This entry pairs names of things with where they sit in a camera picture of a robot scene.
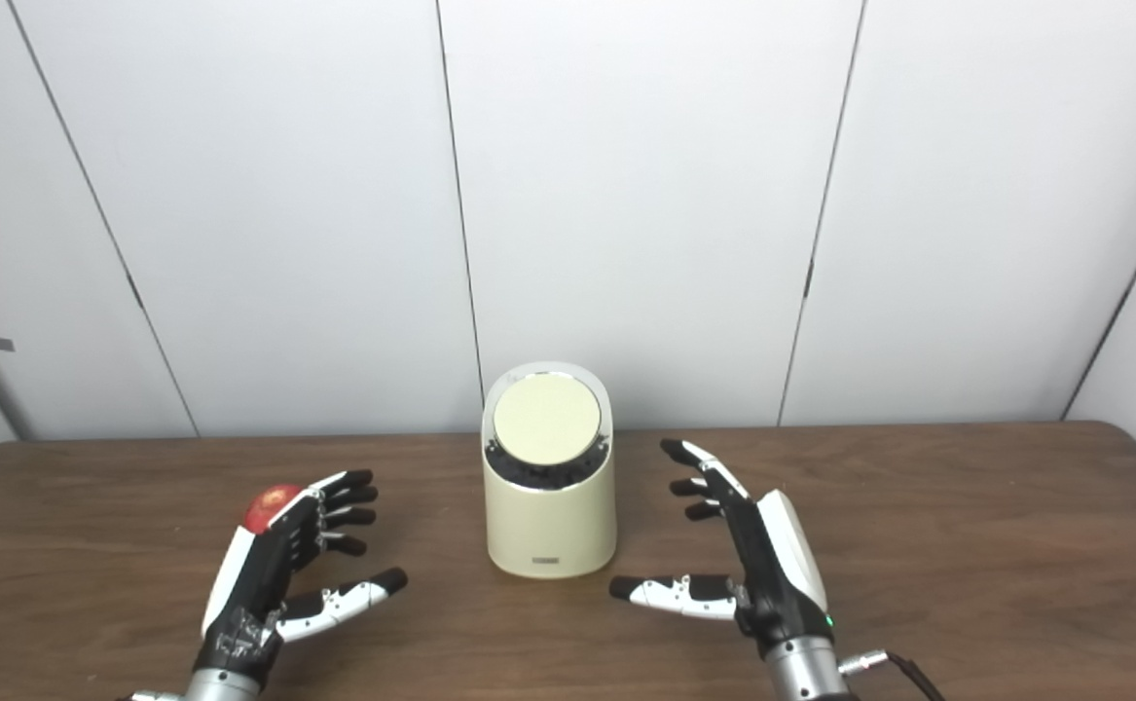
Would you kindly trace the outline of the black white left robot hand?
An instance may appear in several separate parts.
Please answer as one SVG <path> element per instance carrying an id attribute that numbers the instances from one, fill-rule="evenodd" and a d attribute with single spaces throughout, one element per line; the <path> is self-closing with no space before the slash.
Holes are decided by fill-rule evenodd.
<path id="1" fill-rule="evenodd" d="M 190 698 L 260 696 L 284 644 L 345 624 L 407 586 L 406 571 L 392 568 L 290 595 L 293 576 L 319 556 L 366 554 L 366 542 L 341 528 L 375 523 L 377 496 L 371 470 L 354 469 L 275 484 L 252 499 L 208 593 Z"/>

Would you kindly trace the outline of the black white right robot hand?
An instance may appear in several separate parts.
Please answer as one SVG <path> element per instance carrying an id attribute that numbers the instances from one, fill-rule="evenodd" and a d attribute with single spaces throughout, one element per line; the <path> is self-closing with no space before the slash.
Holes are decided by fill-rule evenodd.
<path id="1" fill-rule="evenodd" d="M 726 521 L 743 576 L 616 576 L 608 593 L 675 615 L 729 618 L 743 636 L 754 639 L 760 656 L 803 636 L 834 642 L 822 579 L 788 498 L 778 490 L 751 496 L 718 457 L 686 440 L 662 439 L 660 448 L 673 461 L 696 470 L 695 478 L 675 479 L 670 492 L 700 499 L 684 510 L 690 520 L 718 516 Z"/>

